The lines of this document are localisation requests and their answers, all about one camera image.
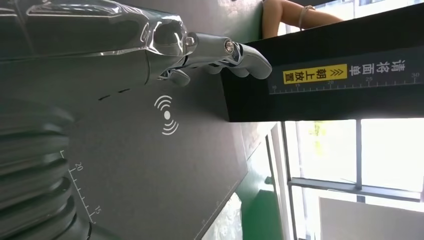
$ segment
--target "window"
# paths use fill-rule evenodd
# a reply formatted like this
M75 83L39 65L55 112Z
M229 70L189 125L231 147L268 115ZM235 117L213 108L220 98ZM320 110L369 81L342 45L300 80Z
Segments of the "window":
M419 3L424 0L334 0L316 5L315 9L343 20L361 18ZM299 28L281 23L278 35L299 32Z
M297 239L321 239L321 197L424 212L424 118L283 127Z
M384 0L359 0L359 6L373 4L373 3L377 3L381 1L384 1Z
M421 192L424 118L364 119L361 125L363 184Z
M287 138L297 140L290 149L291 176L354 183L355 124L355 120L286 122Z

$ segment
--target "dark gray table surface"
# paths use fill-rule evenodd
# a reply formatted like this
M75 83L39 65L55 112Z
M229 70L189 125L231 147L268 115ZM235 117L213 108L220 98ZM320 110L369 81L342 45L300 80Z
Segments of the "dark gray table surface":
M190 75L183 88L159 82L111 96L68 130L81 216L126 240L207 230L247 173L246 155L240 124L225 120L219 76ZM162 134L168 121L154 106L162 95L179 124L172 135Z
M240 42L255 40L259 33L260 0L120 2L180 14L189 31ZM96 58L5 64L0 69L11 76L5 83L26 84L4 84L0 94L53 104L45 96L75 93L67 102L78 102L78 92L89 91L87 83L101 88L102 81L131 78L128 91L98 102L94 95L94 107L66 130L70 145L63 154L70 163L77 211L124 240L199 239L247 173L246 159L254 149L246 140L249 131L227 122L219 75L191 69L186 87L166 81L135 86L140 69L131 59L136 55L105 58L105 64L96 64ZM80 88L65 87L73 83ZM166 110L178 123L172 135L162 134L169 121L165 109L154 106L163 95L172 98Z

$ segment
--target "person's leg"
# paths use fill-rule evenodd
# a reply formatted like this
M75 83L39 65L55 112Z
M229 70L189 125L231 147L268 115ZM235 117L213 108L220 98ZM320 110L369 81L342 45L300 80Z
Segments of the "person's leg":
M302 5L288 0L266 0L263 3L262 37L266 39L277 36L280 22L309 29L343 21L331 14L310 9L303 16L302 26L299 26L303 8Z

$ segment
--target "robotic hand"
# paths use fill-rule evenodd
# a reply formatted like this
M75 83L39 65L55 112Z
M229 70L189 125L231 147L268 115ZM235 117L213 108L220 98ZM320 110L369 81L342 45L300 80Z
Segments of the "robotic hand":
M67 160L60 154L68 144L62 127L75 120L71 110L82 112L96 97L133 83L186 85L185 68L203 67L212 74L229 68L239 77L258 79L272 70L249 46L188 33L178 15L111 0L1 1L0 28L7 33L0 40L5 70L0 80L0 239L118 239L76 213L65 177ZM103 59L115 63L124 59L117 55L126 54L131 56L120 66L136 66L137 74L108 80L72 75L91 73L91 64L105 68ZM68 72L51 70L52 63ZM32 76L40 74L34 81Z
M257 79L267 78L272 70L268 61L256 49L233 42L227 37L189 33L185 44L196 45L196 49L181 65L167 69L158 79L171 80L184 86L190 81L190 77L182 68L203 67L210 74L218 74L223 68L229 68L238 77L244 78L251 74Z
M272 71L256 49L228 37L187 32L175 14L110 0L34 0L17 4L0 3L0 9L15 14L5 14L2 20L17 18L23 23L4 24L11 34L2 36L8 45L0 48L0 61L143 51L146 59L140 68L149 73L145 83L158 79L178 85L190 81L184 68L205 66L211 74L229 68L239 77L252 74L258 79L265 79Z

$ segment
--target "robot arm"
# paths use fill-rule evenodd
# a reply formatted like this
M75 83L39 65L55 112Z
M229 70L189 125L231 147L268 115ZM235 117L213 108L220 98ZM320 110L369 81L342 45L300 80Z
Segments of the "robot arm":
M190 80L184 68L205 66L212 74L230 68L239 77L258 79L272 70L254 48L228 37L187 32L175 14L110 0L5 1L0 7L8 13L0 21L11 33L0 47L0 61L144 51L148 61L140 68L150 73L145 83L158 79L179 85Z

